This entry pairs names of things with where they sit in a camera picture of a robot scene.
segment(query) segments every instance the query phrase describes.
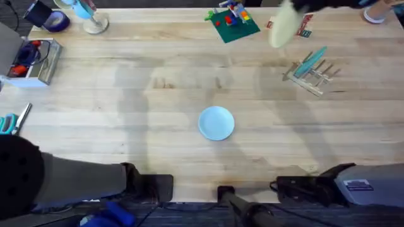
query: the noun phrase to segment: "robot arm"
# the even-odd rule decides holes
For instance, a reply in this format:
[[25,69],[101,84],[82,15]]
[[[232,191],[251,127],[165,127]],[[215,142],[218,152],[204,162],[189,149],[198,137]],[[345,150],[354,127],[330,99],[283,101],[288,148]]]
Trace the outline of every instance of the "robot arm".
[[276,178],[280,202],[316,202],[324,206],[382,205],[404,207],[404,164],[338,165],[318,177]]
[[351,7],[364,8],[372,5],[377,0],[292,0],[296,11],[311,13],[324,9],[325,7]]

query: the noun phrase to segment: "label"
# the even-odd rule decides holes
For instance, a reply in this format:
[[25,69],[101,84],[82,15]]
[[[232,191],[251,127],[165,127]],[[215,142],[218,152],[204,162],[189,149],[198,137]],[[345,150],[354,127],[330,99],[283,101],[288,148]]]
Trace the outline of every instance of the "label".
[[349,191],[370,191],[373,187],[365,179],[360,180],[344,180],[344,185]]

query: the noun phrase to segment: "small plate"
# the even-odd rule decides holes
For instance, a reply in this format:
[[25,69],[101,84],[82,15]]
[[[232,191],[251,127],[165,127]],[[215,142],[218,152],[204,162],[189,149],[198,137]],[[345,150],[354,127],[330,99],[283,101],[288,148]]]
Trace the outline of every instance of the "small plate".
[[208,107],[199,115],[198,127],[199,131],[207,139],[221,141],[232,134],[234,118],[226,108]]

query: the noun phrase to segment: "light blue plate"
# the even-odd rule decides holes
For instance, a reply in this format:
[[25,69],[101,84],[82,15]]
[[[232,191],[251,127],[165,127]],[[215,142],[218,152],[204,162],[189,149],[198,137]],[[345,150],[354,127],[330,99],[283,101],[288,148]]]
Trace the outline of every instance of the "light blue plate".
[[303,74],[305,74],[313,65],[320,60],[320,58],[326,52],[327,47],[323,47],[319,49],[316,53],[314,53],[308,60],[302,62],[302,64],[296,69],[295,77],[299,78]]
[[228,138],[233,132],[234,118],[223,107],[208,107],[199,115],[198,127],[206,138],[221,141]]

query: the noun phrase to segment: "blue tape roll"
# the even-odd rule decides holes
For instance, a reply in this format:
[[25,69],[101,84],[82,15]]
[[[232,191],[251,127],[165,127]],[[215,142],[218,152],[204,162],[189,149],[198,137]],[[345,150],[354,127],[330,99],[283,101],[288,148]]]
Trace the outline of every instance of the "blue tape roll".
[[48,20],[44,23],[44,28],[50,32],[60,32],[70,25],[70,19],[62,11],[53,11]]

